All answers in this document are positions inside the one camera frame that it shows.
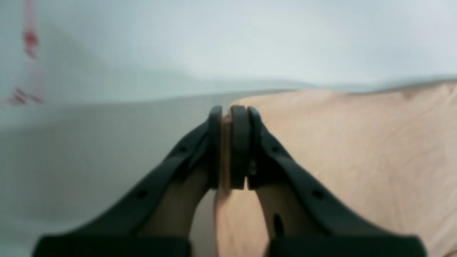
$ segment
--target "clamp jaw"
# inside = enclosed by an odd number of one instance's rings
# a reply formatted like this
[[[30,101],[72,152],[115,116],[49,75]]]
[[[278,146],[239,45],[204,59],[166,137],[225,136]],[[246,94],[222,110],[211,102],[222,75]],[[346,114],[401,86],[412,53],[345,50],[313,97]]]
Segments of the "clamp jaw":
[[[214,107],[117,204],[70,233],[43,236],[34,256],[190,256],[201,198],[220,181],[243,189],[246,179],[264,212],[269,256],[426,256],[418,237],[382,230],[341,203],[292,159],[253,107],[230,112],[222,117]]]

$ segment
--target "white surface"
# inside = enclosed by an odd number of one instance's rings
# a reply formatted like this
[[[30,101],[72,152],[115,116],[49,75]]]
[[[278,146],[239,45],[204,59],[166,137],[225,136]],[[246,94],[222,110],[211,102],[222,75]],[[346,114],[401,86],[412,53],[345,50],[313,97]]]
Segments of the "white surface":
[[[456,17],[454,0],[37,0],[47,101],[61,103],[454,75]],[[3,0],[2,91],[24,77],[21,25],[22,1]]]

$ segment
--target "white wall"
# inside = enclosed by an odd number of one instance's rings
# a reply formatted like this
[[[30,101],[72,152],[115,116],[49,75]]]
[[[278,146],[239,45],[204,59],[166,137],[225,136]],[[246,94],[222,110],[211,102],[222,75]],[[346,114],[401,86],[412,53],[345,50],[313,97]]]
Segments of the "white wall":
[[[454,0],[36,3],[48,103],[147,101],[306,83],[363,84],[366,91],[392,79],[457,73]],[[3,0],[0,94],[27,84],[21,26],[22,1]]]

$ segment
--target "hole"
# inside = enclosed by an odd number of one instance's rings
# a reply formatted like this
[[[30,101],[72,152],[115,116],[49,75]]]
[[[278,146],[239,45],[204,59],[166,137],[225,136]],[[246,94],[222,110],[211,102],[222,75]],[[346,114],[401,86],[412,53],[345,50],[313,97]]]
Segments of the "hole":
[[[284,224],[282,223],[281,216],[279,216],[277,213],[273,215],[273,227],[275,228],[276,236],[284,235]]]
[[[321,201],[324,199],[324,194],[319,190],[313,190],[313,196]]]
[[[137,193],[137,198],[138,199],[143,199],[146,197],[146,195],[148,194],[148,191],[146,190],[141,190],[140,192]]]

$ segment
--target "black clamp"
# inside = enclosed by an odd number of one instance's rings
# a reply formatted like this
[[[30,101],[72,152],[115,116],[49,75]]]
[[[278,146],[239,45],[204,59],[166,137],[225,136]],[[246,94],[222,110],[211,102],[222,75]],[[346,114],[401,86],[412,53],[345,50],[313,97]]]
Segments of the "black clamp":
[[[222,108],[214,107],[117,204],[70,233],[43,236],[34,256],[188,257],[195,209],[218,188],[227,160],[230,188],[243,189],[247,179],[257,193],[270,256],[426,256],[418,237],[384,231],[341,203],[292,159],[254,108],[233,106],[230,116],[224,129]]]

